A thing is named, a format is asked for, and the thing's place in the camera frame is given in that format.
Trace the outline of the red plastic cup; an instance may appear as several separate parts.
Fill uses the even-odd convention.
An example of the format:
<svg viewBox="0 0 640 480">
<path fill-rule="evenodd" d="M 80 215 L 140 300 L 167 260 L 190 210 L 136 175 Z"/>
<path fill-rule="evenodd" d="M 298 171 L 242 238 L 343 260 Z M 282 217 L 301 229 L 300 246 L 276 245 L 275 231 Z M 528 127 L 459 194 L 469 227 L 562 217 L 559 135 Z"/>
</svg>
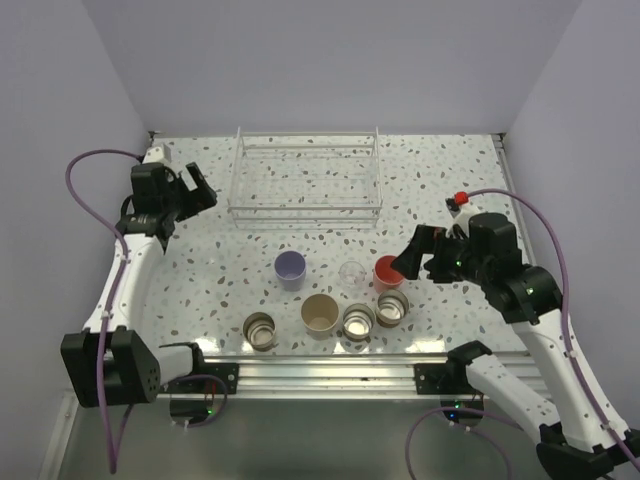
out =
<svg viewBox="0 0 640 480">
<path fill-rule="evenodd" d="M 404 276 L 391 267 L 395 259 L 394 255 L 384 255 L 376 261 L 373 270 L 373 287 L 377 293 L 396 289 L 404 282 Z"/>
</svg>

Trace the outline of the clear glass cup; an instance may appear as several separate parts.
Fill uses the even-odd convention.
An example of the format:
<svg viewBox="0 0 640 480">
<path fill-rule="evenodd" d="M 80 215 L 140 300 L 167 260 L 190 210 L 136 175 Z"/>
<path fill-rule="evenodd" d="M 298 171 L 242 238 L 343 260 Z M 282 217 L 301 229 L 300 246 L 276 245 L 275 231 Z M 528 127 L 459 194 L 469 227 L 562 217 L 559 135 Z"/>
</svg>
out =
<svg viewBox="0 0 640 480">
<path fill-rule="evenodd" d="M 341 285 L 348 291 L 360 292 L 370 287 L 370 272 L 359 262 L 349 260 L 338 270 Z"/>
</svg>

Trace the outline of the beige plastic cup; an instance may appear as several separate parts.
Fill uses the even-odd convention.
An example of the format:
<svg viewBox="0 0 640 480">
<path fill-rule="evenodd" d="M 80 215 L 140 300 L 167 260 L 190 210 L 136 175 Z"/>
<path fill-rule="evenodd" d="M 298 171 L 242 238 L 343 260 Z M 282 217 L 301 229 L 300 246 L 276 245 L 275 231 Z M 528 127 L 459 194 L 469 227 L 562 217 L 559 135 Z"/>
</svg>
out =
<svg viewBox="0 0 640 480">
<path fill-rule="evenodd" d="M 323 340 L 335 330 L 340 319 L 340 307 L 333 297 L 314 294 L 304 300 L 300 317 L 308 335 Z"/>
</svg>

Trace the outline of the lavender plastic cup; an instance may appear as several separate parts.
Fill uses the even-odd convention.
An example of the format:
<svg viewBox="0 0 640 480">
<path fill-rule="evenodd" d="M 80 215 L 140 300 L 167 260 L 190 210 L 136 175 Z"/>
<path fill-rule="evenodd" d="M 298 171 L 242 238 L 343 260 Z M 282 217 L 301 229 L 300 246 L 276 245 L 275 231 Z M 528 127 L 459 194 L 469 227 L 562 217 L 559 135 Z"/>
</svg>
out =
<svg viewBox="0 0 640 480">
<path fill-rule="evenodd" d="M 274 270 L 281 287 L 296 292 L 302 288 L 306 277 L 306 260 L 297 251 L 285 251 L 276 257 Z"/>
</svg>

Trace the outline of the steel cup brown band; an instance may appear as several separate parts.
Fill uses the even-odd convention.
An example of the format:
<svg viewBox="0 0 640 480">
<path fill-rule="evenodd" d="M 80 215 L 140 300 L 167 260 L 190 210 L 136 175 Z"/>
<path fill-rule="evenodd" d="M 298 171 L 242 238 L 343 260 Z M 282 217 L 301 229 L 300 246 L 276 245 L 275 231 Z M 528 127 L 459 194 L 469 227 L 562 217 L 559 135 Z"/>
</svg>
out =
<svg viewBox="0 0 640 480">
<path fill-rule="evenodd" d="M 252 313 L 244 320 L 243 335 L 254 350 L 270 350 L 275 343 L 275 321 L 267 313 Z"/>
</svg>

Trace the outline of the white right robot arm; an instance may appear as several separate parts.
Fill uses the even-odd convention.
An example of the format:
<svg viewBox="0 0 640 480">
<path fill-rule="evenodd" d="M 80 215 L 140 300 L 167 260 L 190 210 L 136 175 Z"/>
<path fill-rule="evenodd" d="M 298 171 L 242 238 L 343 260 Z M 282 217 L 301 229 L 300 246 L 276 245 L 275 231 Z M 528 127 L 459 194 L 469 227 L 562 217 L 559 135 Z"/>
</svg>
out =
<svg viewBox="0 0 640 480">
<path fill-rule="evenodd" d="M 616 413 L 562 319 L 563 297 L 551 274 L 523 262 L 516 227 L 499 213 L 469 217 L 467 226 L 421 224 L 392 268 L 408 280 L 420 269 L 435 283 L 479 286 L 526 346 L 548 392 L 545 400 L 510 374 L 479 341 L 447 355 L 451 389 L 489 396 L 529 436 L 552 479 L 598 479 L 639 459 L 639 432 Z"/>
</svg>

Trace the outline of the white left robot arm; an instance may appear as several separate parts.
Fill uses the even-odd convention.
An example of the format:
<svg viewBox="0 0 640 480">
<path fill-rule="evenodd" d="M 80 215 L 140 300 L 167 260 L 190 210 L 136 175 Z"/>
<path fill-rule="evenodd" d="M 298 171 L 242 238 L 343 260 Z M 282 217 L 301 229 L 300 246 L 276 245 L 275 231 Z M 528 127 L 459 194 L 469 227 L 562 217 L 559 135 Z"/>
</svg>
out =
<svg viewBox="0 0 640 480">
<path fill-rule="evenodd" d="M 151 403 L 172 381 L 189 393 L 207 383 L 208 369 L 195 343 L 151 348 L 135 329 L 176 224 L 217 203 L 200 168 L 190 163 L 186 169 L 193 188 L 159 162 L 131 170 L 132 193 L 115 225 L 114 259 L 103 293 L 81 331 L 65 335 L 61 343 L 71 384 L 85 408 Z"/>
</svg>

